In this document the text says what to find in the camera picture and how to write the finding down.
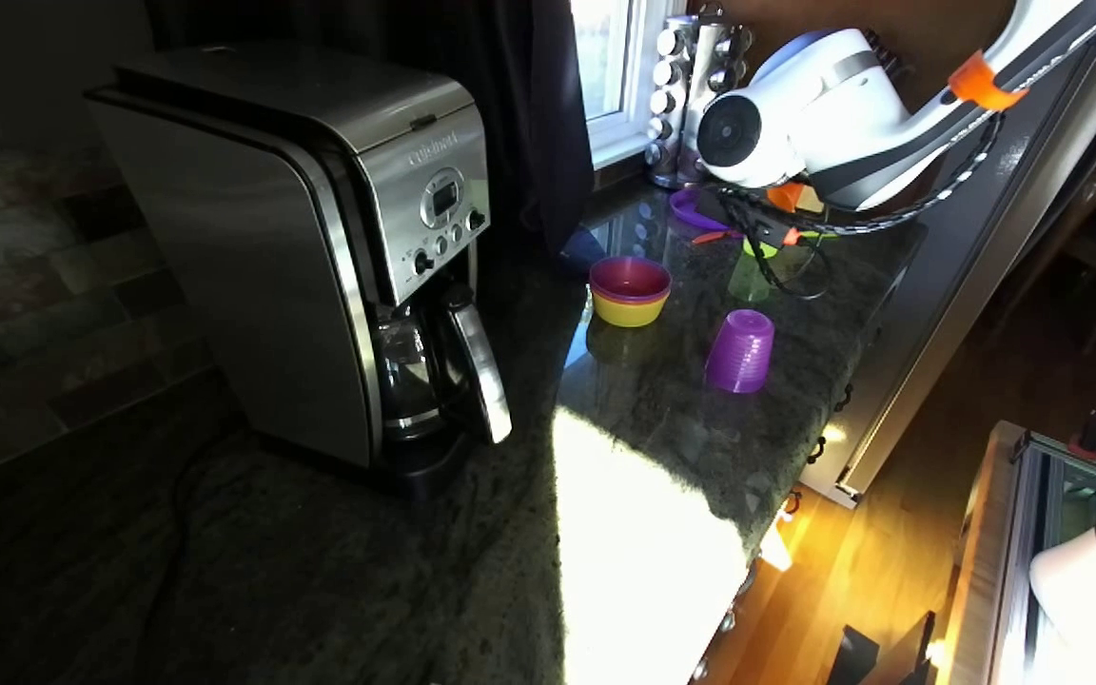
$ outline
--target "stainless steel coffee maker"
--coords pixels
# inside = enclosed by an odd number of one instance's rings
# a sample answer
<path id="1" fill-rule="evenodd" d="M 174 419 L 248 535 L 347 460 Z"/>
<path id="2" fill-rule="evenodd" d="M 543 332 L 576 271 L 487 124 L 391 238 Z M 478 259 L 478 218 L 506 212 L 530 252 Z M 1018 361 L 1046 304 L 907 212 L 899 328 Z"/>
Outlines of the stainless steel coffee maker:
<path id="1" fill-rule="evenodd" d="M 483 120 L 458 80 L 213 46 L 87 103 L 254 431 L 399 477 L 508 434 L 473 307 Z"/>

